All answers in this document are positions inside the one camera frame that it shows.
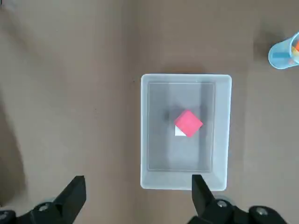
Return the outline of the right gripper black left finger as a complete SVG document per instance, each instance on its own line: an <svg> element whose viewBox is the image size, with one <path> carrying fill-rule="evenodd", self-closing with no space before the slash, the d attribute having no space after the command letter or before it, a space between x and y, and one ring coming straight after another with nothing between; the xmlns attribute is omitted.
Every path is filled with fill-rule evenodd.
<svg viewBox="0 0 299 224"><path fill-rule="evenodd" d="M1 210L2 224L72 224L86 202L84 176L76 176L53 200L45 201L17 216L13 210Z"/></svg>

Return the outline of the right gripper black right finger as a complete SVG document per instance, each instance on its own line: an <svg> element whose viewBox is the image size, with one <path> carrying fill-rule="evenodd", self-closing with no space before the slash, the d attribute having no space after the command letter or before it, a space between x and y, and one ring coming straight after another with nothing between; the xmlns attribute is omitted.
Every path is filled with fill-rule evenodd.
<svg viewBox="0 0 299 224"><path fill-rule="evenodd" d="M212 194L201 175L192 175L192 201L197 215L190 224L285 224L286 221L274 209L252 206L243 211L225 199Z"/></svg>

